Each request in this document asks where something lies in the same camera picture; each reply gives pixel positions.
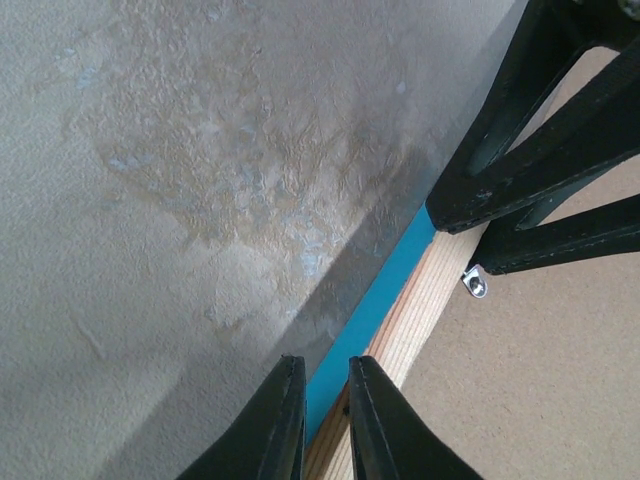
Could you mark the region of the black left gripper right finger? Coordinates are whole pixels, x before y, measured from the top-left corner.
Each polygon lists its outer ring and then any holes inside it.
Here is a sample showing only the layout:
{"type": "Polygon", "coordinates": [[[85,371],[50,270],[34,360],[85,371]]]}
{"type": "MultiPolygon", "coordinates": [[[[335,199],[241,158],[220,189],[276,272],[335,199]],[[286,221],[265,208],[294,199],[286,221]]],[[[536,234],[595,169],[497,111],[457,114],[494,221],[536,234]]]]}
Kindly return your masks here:
{"type": "Polygon", "coordinates": [[[479,479],[421,420],[371,356],[349,360],[351,451],[356,479],[479,479]]]}

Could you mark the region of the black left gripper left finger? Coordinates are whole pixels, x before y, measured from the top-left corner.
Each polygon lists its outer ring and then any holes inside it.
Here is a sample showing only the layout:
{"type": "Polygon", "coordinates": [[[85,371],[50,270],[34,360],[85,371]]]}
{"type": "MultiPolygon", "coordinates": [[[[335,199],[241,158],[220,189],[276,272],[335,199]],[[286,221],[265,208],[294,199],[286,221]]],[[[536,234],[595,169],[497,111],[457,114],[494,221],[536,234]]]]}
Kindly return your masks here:
{"type": "Polygon", "coordinates": [[[305,417],[305,361],[283,356],[223,435],[179,477],[300,479],[305,417]]]}

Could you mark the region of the brown frame backing board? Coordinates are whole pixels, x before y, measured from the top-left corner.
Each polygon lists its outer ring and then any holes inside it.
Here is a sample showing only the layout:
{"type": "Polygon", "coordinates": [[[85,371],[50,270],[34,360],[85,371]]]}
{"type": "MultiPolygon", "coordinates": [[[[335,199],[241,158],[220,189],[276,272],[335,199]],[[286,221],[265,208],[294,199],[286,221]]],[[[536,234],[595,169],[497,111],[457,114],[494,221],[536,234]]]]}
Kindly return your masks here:
{"type": "Polygon", "coordinates": [[[459,280],[480,230],[437,234],[368,347],[487,479],[639,475],[639,257],[459,280]]]}

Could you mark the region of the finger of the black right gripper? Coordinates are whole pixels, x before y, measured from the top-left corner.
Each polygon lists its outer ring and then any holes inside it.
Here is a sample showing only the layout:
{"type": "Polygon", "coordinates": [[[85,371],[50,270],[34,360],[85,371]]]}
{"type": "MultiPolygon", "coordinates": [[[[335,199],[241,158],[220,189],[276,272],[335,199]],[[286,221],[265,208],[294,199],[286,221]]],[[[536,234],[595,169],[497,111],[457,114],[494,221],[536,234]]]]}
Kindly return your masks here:
{"type": "Polygon", "coordinates": [[[426,200],[466,231],[639,152],[639,21],[619,1],[531,1],[486,100],[426,200]],[[523,142],[516,139],[588,50],[616,57],[523,142]]]}
{"type": "Polygon", "coordinates": [[[514,212],[489,224],[479,265],[503,275],[639,250],[639,197],[628,197],[544,225],[514,212]]]}

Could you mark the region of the blue wooden picture frame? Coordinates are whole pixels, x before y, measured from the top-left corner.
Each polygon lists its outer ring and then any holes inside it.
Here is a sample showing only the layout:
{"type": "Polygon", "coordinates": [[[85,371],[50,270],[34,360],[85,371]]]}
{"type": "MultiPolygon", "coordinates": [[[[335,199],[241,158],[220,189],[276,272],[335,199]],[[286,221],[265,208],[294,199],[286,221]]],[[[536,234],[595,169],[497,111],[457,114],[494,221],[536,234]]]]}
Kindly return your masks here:
{"type": "Polygon", "coordinates": [[[351,479],[348,361],[371,355],[402,386],[485,228],[434,230],[424,208],[400,237],[307,386],[305,479],[351,479]]]}

